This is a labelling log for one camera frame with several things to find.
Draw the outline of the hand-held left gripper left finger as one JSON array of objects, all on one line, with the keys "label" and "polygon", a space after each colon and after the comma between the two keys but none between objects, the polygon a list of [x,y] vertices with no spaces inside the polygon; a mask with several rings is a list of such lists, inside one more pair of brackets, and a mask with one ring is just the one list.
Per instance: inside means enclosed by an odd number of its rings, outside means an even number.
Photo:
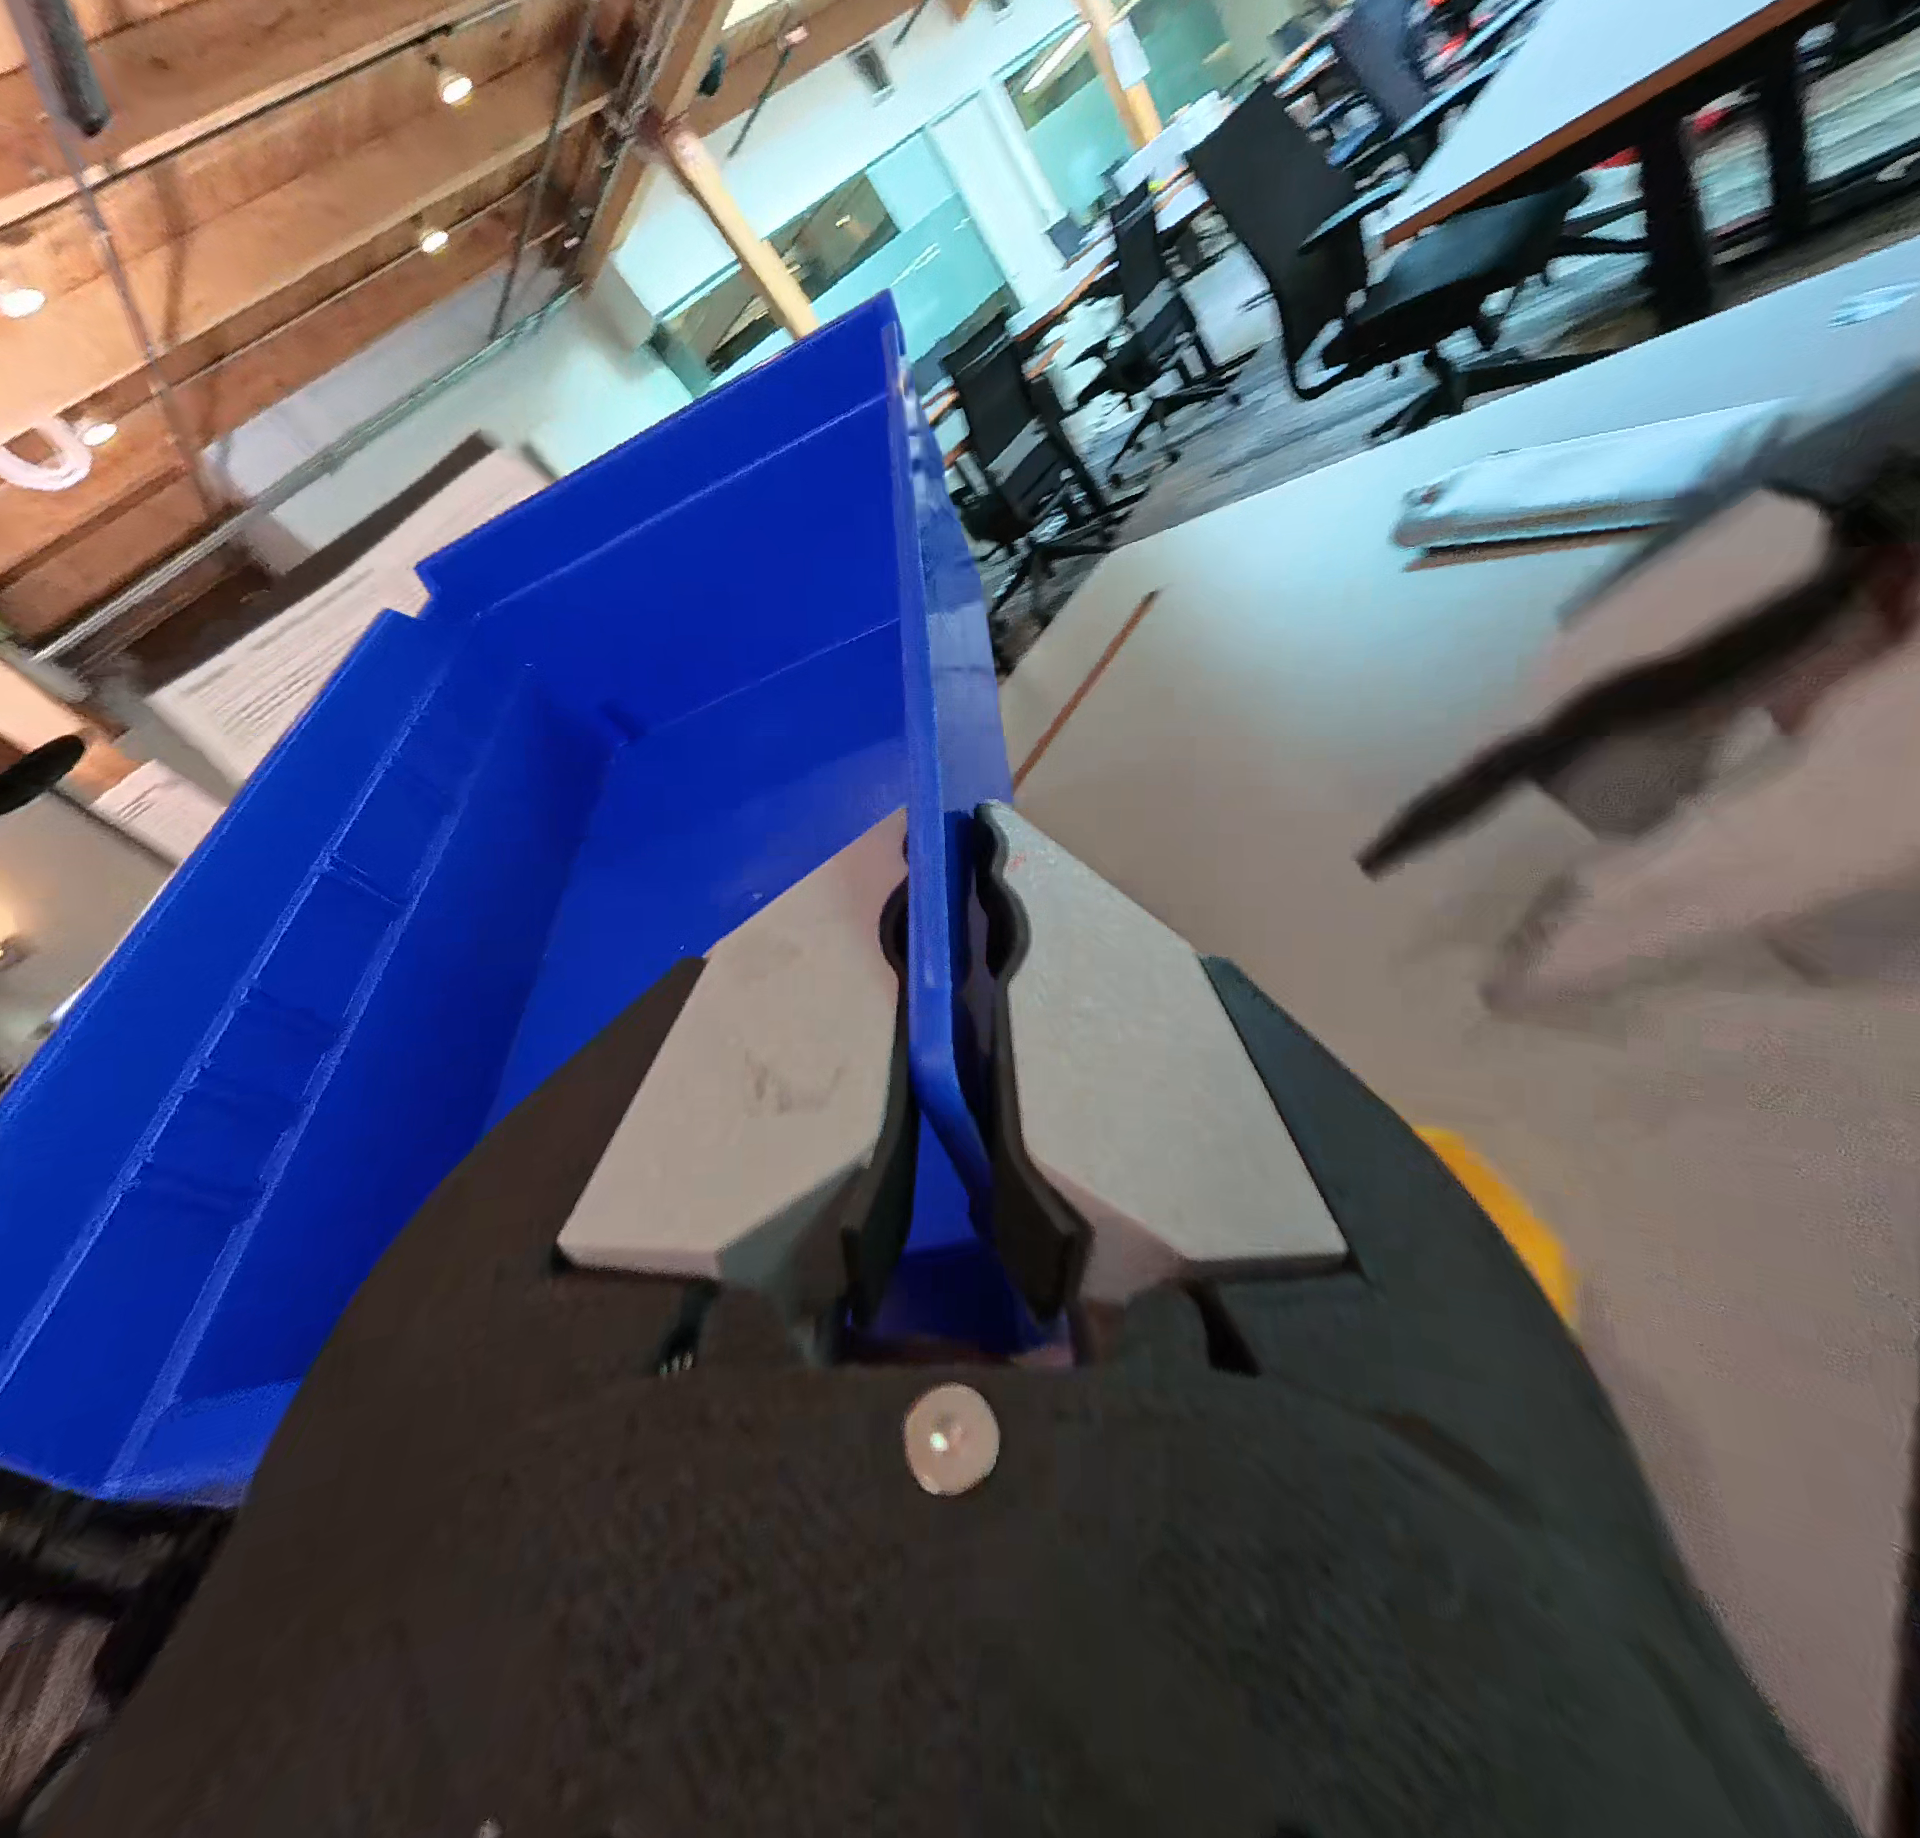
[{"label": "hand-held left gripper left finger", "polygon": [[916,1169],[902,945],[908,817],[886,814],[705,952],[556,1255],[868,1321]]}]

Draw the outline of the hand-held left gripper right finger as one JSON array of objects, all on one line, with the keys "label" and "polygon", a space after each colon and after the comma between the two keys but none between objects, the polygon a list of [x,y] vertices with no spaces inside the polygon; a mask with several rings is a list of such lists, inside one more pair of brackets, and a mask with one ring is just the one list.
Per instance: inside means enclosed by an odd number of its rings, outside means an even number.
[{"label": "hand-held left gripper right finger", "polygon": [[1037,1321],[1348,1240],[1197,951],[1006,803],[975,809],[990,1247]]}]

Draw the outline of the printed instruction sheet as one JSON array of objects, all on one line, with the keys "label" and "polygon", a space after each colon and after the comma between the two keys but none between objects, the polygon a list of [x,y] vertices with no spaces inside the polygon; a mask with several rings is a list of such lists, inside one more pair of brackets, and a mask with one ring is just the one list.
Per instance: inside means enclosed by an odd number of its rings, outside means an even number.
[{"label": "printed instruction sheet", "polygon": [[422,614],[422,566],[555,484],[529,451],[470,435],[426,480],[151,667],[146,709],[241,786],[322,694],[369,628]]}]

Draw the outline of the white flat board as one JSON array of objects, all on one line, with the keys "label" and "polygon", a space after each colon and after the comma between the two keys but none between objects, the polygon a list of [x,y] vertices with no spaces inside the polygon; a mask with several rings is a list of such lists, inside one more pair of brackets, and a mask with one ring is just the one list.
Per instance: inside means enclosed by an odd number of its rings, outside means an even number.
[{"label": "white flat board", "polygon": [[1751,404],[1478,457],[1411,486],[1388,535],[1405,552],[1456,552],[1658,527],[1794,423],[1784,404]]}]

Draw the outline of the blue plastic bin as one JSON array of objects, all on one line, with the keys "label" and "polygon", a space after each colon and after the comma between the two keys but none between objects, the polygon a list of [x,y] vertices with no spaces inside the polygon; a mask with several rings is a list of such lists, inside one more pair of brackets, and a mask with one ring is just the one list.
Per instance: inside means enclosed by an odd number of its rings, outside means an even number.
[{"label": "blue plastic bin", "polygon": [[450,1165],[902,814],[929,1161],[886,1328],[990,1293],[985,603],[877,291],[426,564],[3,1093],[3,1474],[227,1509]]}]

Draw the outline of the yellow plastic bin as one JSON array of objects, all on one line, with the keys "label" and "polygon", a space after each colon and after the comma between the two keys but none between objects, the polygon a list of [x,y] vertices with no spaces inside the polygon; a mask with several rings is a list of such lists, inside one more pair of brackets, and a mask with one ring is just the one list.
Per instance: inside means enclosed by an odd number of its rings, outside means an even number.
[{"label": "yellow plastic bin", "polygon": [[1579,1275],[1559,1236],[1522,1199],[1522,1193],[1460,1135],[1415,1129],[1427,1150],[1456,1178],[1502,1241],[1524,1265],[1568,1332],[1579,1332]]}]

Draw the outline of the black office chair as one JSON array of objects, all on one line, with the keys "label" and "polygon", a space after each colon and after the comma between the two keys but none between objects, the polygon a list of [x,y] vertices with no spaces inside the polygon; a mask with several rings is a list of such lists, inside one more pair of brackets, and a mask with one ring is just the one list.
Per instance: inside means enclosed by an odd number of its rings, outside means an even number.
[{"label": "black office chair", "polygon": [[1601,361],[1601,351],[1545,359],[1502,351],[1502,317],[1486,308],[1496,291],[1516,291],[1549,270],[1591,193],[1584,178],[1431,224],[1373,274],[1360,219],[1392,202],[1397,188],[1359,190],[1271,88],[1254,88],[1190,143],[1188,170],[1277,303],[1295,400],[1317,404],[1405,361],[1427,369],[1431,384],[1381,418],[1373,442],[1463,414],[1478,397]]},{"label": "black office chair", "polygon": [[1039,404],[1016,341],[985,322],[945,355],[967,423],[967,476],[949,489],[961,527],[1006,575],[982,584],[992,666],[1006,666],[1002,608],[1020,588],[1039,603],[1062,559],[1115,552],[1118,507],[1091,484],[1053,407]]},{"label": "black office chair", "polygon": [[1104,359],[1106,384],[1144,424],[1166,428],[1176,409],[1226,400],[1239,407],[1235,365],[1216,365],[1197,335],[1185,290],[1166,266],[1152,188],[1136,184],[1111,207],[1118,332]]}]

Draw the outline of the white table with wooden edge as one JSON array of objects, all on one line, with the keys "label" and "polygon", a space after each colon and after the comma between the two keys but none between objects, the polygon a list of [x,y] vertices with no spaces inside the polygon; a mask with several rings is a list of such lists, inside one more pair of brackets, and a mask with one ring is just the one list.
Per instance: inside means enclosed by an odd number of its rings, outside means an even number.
[{"label": "white table with wooden edge", "polygon": [[1813,228],[1799,41],[1845,0],[1549,0],[1415,178],[1388,197],[1388,248],[1469,210],[1536,193],[1631,152],[1658,332],[1711,317],[1716,264],[1698,218],[1688,121],[1756,90],[1769,241]]}]

